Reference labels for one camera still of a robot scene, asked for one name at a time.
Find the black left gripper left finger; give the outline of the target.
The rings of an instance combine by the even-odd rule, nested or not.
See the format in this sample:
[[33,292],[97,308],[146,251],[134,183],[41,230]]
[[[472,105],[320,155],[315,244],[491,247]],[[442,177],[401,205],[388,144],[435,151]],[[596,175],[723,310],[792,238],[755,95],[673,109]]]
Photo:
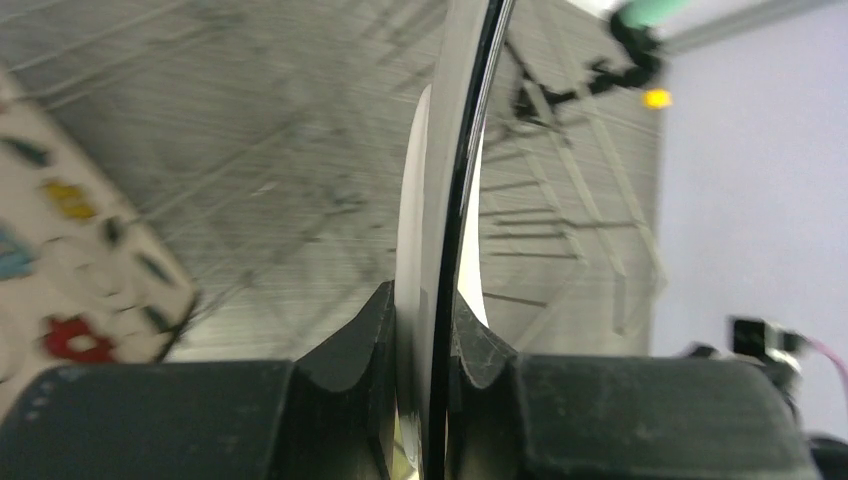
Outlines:
[[67,365],[1,426],[5,479],[386,479],[393,286],[296,361]]

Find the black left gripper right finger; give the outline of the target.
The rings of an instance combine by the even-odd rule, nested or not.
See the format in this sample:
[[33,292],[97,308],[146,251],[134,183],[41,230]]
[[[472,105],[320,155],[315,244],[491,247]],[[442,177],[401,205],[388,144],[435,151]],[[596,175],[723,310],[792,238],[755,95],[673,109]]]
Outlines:
[[454,479],[818,479],[780,393],[754,366],[521,354],[459,302]]

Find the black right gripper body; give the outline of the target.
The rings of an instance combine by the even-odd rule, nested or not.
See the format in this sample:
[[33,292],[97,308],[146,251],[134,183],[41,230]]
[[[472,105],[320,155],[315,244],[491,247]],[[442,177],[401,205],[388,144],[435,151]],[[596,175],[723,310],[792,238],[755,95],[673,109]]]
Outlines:
[[[682,352],[683,358],[699,358],[717,361],[736,361],[750,364],[765,375],[792,413],[798,427],[802,417],[796,402],[795,393],[799,386],[800,369],[789,361],[769,356],[749,356],[738,353],[721,353],[714,346],[694,343]],[[806,444],[822,479],[847,478],[847,441],[832,435],[807,434]]]

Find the square floral plate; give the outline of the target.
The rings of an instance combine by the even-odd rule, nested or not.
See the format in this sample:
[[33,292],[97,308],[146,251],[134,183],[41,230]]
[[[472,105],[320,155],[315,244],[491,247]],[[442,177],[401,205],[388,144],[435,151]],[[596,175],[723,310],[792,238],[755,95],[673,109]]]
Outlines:
[[89,155],[1,77],[1,407],[69,363],[163,360],[198,299]]

